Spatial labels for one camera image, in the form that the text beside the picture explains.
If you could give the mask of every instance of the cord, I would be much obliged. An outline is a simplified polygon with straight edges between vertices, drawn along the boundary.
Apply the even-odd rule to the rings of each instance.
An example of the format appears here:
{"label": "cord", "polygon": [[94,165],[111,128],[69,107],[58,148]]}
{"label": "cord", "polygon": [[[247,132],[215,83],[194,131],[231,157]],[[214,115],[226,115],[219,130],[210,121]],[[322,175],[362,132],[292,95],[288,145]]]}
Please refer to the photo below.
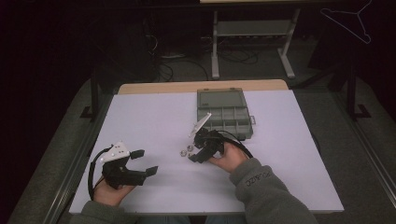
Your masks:
{"label": "cord", "polygon": [[203,66],[201,66],[199,63],[196,63],[194,61],[190,61],[190,60],[182,60],[182,61],[180,61],[180,60],[177,60],[177,61],[170,61],[170,62],[166,62],[166,63],[193,63],[193,64],[201,67],[202,70],[204,70],[204,73],[205,73],[205,76],[206,76],[206,81],[209,80],[209,75],[207,74],[206,69]]}
{"label": "cord", "polygon": [[90,193],[90,197],[91,200],[93,200],[93,193],[94,193],[94,187],[93,187],[93,174],[95,171],[95,165],[96,165],[96,161],[98,160],[98,158],[105,152],[108,152],[111,148],[113,147],[113,145],[111,145],[111,147],[109,148],[105,148],[102,151],[100,151],[95,158],[93,159],[93,161],[91,162],[90,165],[90,172],[88,173],[88,192]]}
{"label": "cord", "polygon": [[98,185],[99,185],[100,183],[102,183],[102,181],[103,181],[104,179],[105,179],[104,177],[101,177],[101,178],[98,180],[98,182],[96,182],[95,187],[93,187],[93,191],[95,191],[96,187],[98,187]]}
{"label": "cord", "polygon": [[235,142],[233,139],[228,138],[228,137],[223,137],[223,140],[224,140],[225,142],[228,142],[228,143],[233,144],[233,145],[236,146],[236,147],[239,147],[243,152],[245,152],[245,154],[247,154],[247,156],[248,156],[249,158],[253,158],[253,155],[250,153],[250,151],[241,143],[241,141],[239,141],[239,139],[238,139],[237,137],[235,137],[235,135],[233,135],[232,133],[229,133],[229,132],[227,132],[227,131],[222,131],[222,130],[220,130],[220,131],[218,131],[218,132],[219,132],[219,133],[227,133],[227,134],[229,134],[230,136],[232,136],[237,142]]}
{"label": "cord", "polygon": [[180,59],[180,58],[185,58],[187,57],[186,54],[175,54],[175,55],[169,55],[169,56],[161,56],[162,59]]}
{"label": "cord", "polygon": [[[253,50],[246,50],[245,44],[243,41],[240,41],[242,50],[231,50],[230,54],[225,54],[222,50],[218,51],[218,55],[225,61],[231,63],[243,63],[243,64],[254,64],[259,61],[259,52],[254,52]],[[238,58],[237,56],[233,55],[233,52],[241,52],[246,55],[246,57]]]}
{"label": "cord", "polygon": [[154,47],[148,51],[148,53],[151,54],[151,56],[154,56],[155,49],[158,47],[158,39],[157,39],[157,37],[155,37],[155,35],[146,35],[146,37],[150,37],[155,40]]}
{"label": "cord", "polygon": [[[170,70],[170,74],[164,72],[164,71],[161,69],[161,65],[167,67],[167,68]],[[173,79],[174,71],[173,71],[173,69],[172,69],[171,66],[166,65],[166,64],[164,64],[164,63],[161,63],[161,64],[159,65],[159,70],[160,70],[160,75],[158,76],[158,82],[160,82],[160,78],[161,78],[161,77],[163,77],[163,78],[165,79],[165,82],[169,82],[169,81],[171,81],[171,80]]]}

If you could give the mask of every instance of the gray sleeve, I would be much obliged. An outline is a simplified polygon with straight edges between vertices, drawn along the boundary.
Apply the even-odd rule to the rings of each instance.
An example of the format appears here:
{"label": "gray sleeve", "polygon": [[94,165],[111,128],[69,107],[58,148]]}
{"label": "gray sleeve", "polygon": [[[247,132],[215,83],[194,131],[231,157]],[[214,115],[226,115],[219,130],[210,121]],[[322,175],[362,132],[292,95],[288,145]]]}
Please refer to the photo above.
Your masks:
{"label": "gray sleeve", "polygon": [[245,204],[247,223],[317,223],[308,208],[292,196],[271,167],[249,159],[230,175],[236,198]]}
{"label": "gray sleeve", "polygon": [[81,214],[74,215],[70,224],[109,224],[128,223],[132,224],[136,217],[124,213],[123,209],[101,203],[89,201],[84,205]]}

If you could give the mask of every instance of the gray floor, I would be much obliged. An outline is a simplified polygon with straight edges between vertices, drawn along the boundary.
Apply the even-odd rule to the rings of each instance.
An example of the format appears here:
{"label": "gray floor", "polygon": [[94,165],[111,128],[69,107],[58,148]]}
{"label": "gray floor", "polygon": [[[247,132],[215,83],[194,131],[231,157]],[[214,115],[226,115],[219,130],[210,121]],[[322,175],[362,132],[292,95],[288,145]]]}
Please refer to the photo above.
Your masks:
{"label": "gray floor", "polygon": [[[285,77],[276,43],[260,51],[255,50],[259,58],[254,64],[220,59],[221,79],[282,78],[290,86],[295,85],[318,72],[307,68],[315,45],[315,40],[293,40],[289,51],[290,63],[296,74],[293,80]],[[238,57],[243,55],[238,51],[224,51],[226,56],[230,53]],[[210,73],[210,54],[195,60],[203,68],[191,60],[194,59],[180,59],[167,64],[173,68],[174,81],[206,79],[203,68]],[[318,139],[321,157],[345,207],[342,213],[316,215],[318,222],[396,223],[395,204],[377,177],[371,160],[373,152],[367,151],[372,148],[389,177],[396,179],[396,124],[375,99],[370,87],[361,80],[357,85],[357,103],[365,105],[372,117],[353,122],[345,113],[345,92],[333,93],[325,88],[329,78],[325,77],[304,90],[294,91],[306,122]],[[71,167],[72,161],[76,160],[80,150],[88,150],[90,142],[87,139],[94,140],[101,125],[100,120],[90,122],[79,117],[84,107],[91,104],[90,97],[90,83],[87,82],[70,105],[9,223],[67,223],[71,217],[67,205],[73,190],[67,191],[68,188],[61,186],[76,188],[78,182],[70,181],[69,177],[78,179],[88,160],[85,155],[77,158],[82,165],[76,167]],[[103,95],[101,99],[102,112],[105,113],[106,102],[111,96]]]}

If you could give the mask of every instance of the white table surface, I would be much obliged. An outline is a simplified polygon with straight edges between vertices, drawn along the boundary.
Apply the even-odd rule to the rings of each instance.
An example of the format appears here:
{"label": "white table surface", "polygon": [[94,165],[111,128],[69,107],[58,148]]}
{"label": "white table surface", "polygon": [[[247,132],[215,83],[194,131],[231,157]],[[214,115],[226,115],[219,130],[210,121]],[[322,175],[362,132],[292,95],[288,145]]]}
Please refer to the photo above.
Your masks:
{"label": "white table surface", "polygon": [[[344,207],[318,154],[292,91],[244,91],[256,119],[251,139],[244,142],[262,164],[270,165],[291,194],[316,213]],[[234,197],[229,175],[209,162],[180,157],[192,144],[188,135],[196,122],[196,92],[116,95],[107,112],[90,161],[104,148],[122,141],[130,151],[145,149],[128,169],[159,166],[144,186],[134,189],[120,205],[138,215],[203,215],[244,212]],[[89,164],[70,213],[80,213],[90,199]],[[94,183],[102,167],[96,163]]]}

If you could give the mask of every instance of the shelf leg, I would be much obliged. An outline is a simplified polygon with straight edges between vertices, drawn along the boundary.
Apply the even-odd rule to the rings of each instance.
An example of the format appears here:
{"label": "shelf leg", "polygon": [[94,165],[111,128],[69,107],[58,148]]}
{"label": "shelf leg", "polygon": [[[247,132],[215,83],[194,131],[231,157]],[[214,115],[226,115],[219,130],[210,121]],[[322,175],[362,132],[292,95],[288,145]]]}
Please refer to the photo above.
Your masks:
{"label": "shelf leg", "polygon": [[218,55],[213,55],[213,53],[212,53],[212,78],[213,79],[220,78]]}
{"label": "shelf leg", "polygon": [[287,56],[287,53],[288,53],[290,42],[291,42],[291,39],[293,37],[294,29],[296,27],[299,15],[300,15],[300,9],[297,8],[294,11],[293,18],[291,19],[291,22],[290,22],[290,25],[289,25],[289,28],[288,28],[288,33],[286,35],[286,43],[283,46],[283,48],[277,50],[277,52],[279,53],[280,60],[282,61],[283,67],[285,68],[286,75],[288,76],[288,78],[295,78],[293,69],[291,68],[291,65],[290,65],[290,62],[289,62],[289,59],[288,59],[288,56]]}

